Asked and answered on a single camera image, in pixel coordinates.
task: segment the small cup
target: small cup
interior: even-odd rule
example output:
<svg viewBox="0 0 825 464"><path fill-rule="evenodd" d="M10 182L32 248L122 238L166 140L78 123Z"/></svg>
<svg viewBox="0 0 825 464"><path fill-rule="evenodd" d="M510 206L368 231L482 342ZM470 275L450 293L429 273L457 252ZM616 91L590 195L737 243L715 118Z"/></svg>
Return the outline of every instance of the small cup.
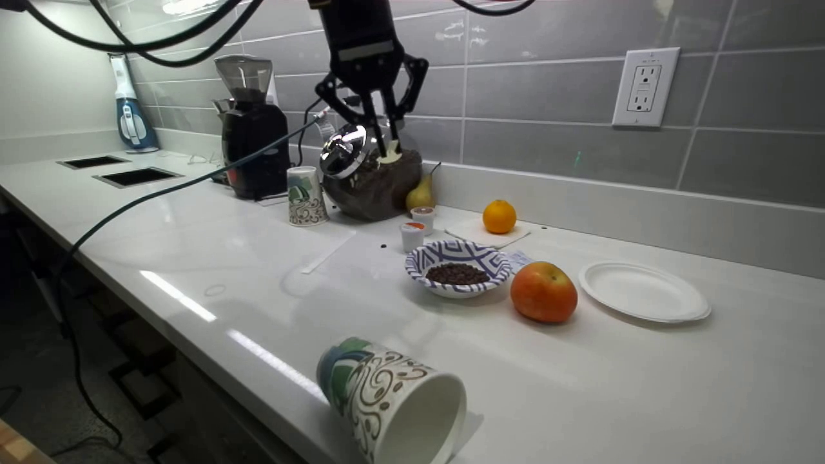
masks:
<svg viewBox="0 0 825 464"><path fill-rule="evenodd" d="M424 234L433 234L433 222L435 222L435 210L425 206L425 210L410 210L412 222L424 224Z"/></svg>
<svg viewBox="0 0 825 464"><path fill-rule="evenodd" d="M290 222L310 224L328 216L319 189L319 170L314 164L300 164L287 170L290 189Z"/></svg>
<svg viewBox="0 0 825 464"><path fill-rule="evenodd" d="M412 252L424 244L425 224L424 222L403 222L403 250Z"/></svg>
<svg viewBox="0 0 825 464"><path fill-rule="evenodd" d="M446 464L455 456L468 416L457 377L348 337L317 363L317 384L368 464Z"/></svg>

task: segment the coffee grinder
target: coffee grinder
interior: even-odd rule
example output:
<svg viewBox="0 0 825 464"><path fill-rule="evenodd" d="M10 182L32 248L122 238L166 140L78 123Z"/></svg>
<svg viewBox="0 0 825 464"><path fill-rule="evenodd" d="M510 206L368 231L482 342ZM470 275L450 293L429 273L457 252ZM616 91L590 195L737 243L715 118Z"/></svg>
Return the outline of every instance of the coffee grinder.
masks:
<svg viewBox="0 0 825 464"><path fill-rule="evenodd" d="M290 135L287 115L269 104L274 65L252 57L216 59L216 70L232 92L230 109L221 112L225 162L234 162L274 140ZM264 198L287 190L290 143L266 154L227 170L227 182L237 198Z"/></svg>

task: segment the small bowl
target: small bowl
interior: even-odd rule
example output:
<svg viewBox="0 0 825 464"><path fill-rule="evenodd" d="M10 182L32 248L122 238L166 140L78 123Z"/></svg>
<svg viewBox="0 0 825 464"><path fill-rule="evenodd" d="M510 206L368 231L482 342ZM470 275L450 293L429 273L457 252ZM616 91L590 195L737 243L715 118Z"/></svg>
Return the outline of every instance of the small bowl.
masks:
<svg viewBox="0 0 825 464"><path fill-rule="evenodd" d="M488 275L482 283L442 283L431 282L429 271L435 266L471 266ZM450 240L450 243L429 243L416 248L407 256L407 275L420 283L424 288L446 297L446 298L471 298L488 293L510 278L510 266L496 248Z"/></svg>

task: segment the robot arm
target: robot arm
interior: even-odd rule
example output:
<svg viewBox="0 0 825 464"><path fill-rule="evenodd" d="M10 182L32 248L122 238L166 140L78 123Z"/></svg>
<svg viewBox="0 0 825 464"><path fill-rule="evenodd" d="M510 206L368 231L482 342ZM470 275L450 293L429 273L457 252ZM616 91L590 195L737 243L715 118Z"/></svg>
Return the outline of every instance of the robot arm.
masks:
<svg viewBox="0 0 825 464"><path fill-rule="evenodd" d="M429 61L410 57L399 45L389 0L310 0L310 8L319 10L330 45L330 76L314 88L317 95L346 121L373 130L385 153L373 95L383 99L389 135L398 143L398 123L416 109ZM407 73L410 85L398 101L399 70ZM362 99L364 114L339 99L339 83Z"/></svg>

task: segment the white countertop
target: white countertop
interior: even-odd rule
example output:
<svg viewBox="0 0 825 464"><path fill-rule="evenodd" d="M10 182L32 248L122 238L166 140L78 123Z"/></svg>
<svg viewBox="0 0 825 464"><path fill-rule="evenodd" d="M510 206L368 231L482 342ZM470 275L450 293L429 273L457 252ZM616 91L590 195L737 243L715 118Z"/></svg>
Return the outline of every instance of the white countertop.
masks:
<svg viewBox="0 0 825 464"><path fill-rule="evenodd" d="M206 170L174 153L130 159ZM179 182L92 179L116 170L2 164L0 185L78 240L130 198ZM477 216L439 215L435 228ZM457 464L822 461L825 282L548 228L513 248L569 275L596 261L658 266L691 282L715 318L636 324L580 291L572 322L540 328L513 315L506 291L461 305L412 287L398 224L295 228L281 198L248 203L202 182L126 212L82 256L306 461L355 458L314 387L314 360L348 335L465 378Z"/></svg>

